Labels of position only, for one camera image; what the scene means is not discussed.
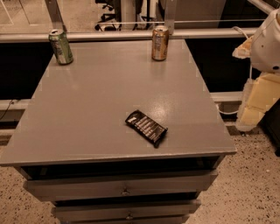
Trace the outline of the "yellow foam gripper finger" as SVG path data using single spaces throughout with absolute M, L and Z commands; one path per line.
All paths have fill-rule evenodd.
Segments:
M 242 92 L 235 127 L 239 131 L 251 131 L 279 99 L 279 73 L 261 73 L 256 80 L 248 79 Z
M 237 59 L 246 59 L 251 56 L 251 45 L 253 37 L 247 38 L 241 45 L 236 47 L 232 56 Z

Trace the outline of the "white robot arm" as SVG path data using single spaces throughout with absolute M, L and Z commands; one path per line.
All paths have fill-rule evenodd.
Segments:
M 280 99 L 280 9 L 273 10 L 255 34 L 234 49 L 232 55 L 250 59 L 250 69 L 261 72 L 248 78 L 242 92 L 235 127 L 252 130 Z

